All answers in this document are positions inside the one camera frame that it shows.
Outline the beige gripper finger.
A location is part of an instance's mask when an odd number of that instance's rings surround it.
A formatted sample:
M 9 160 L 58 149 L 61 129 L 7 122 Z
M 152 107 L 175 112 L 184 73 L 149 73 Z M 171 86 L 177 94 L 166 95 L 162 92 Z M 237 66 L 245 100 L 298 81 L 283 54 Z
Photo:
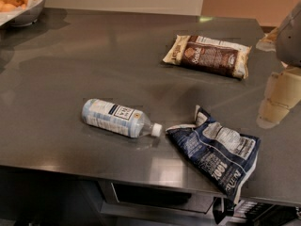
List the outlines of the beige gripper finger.
M 257 42 L 256 48 L 264 52 L 275 52 L 277 35 L 278 28 L 276 27 Z
M 280 124 L 301 101 L 301 69 L 288 67 L 281 73 L 271 73 L 261 101 L 257 124 L 270 129 Z

